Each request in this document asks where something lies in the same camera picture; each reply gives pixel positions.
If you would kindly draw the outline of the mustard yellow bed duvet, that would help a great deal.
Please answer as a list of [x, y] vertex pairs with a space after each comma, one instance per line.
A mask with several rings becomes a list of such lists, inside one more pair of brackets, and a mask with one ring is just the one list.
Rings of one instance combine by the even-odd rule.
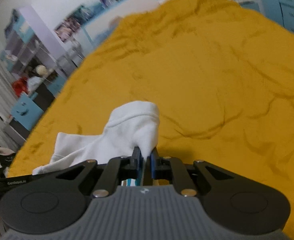
[[294, 34], [229, 0], [169, 0], [127, 16], [73, 72], [9, 169], [49, 162], [59, 132], [96, 135], [131, 101], [160, 110], [158, 151], [286, 195], [294, 239]]

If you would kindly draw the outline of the white small garment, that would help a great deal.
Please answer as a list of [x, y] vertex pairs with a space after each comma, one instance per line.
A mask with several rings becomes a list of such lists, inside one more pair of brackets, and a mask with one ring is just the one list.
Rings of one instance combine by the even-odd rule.
[[74, 166], [88, 159], [106, 164], [115, 157], [132, 155], [137, 146], [146, 159], [157, 146], [159, 109], [147, 101], [126, 103], [111, 114], [101, 135], [59, 132], [50, 163], [35, 168], [33, 175]]

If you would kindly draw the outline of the lavender shelf unit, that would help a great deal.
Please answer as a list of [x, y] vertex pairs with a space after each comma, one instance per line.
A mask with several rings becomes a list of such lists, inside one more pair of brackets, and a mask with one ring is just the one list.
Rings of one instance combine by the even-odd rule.
[[31, 6], [12, 10], [4, 30], [6, 46], [0, 59], [16, 81], [17, 96], [31, 95], [44, 84], [53, 95], [60, 93], [68, 76], [77, 66], [75, 51], [67, 51]]

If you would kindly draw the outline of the blue drawer cabinet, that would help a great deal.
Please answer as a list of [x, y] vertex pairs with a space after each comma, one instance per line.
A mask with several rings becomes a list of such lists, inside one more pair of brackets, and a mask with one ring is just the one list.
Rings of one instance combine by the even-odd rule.
[[31, 131], [44, 111], [27, 94], [22, 93], [11, 109], [11, 115], [28, 131]]

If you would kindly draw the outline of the blue bedside table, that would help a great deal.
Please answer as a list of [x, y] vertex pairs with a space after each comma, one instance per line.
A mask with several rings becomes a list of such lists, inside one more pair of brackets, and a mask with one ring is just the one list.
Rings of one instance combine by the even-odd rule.
[[257, 12], [261, 12], [258, 3], [255, 2], [254, 0], [233, 0], [233, 1], [237, 2], [241, 7], [245, 9], [251, 9]]

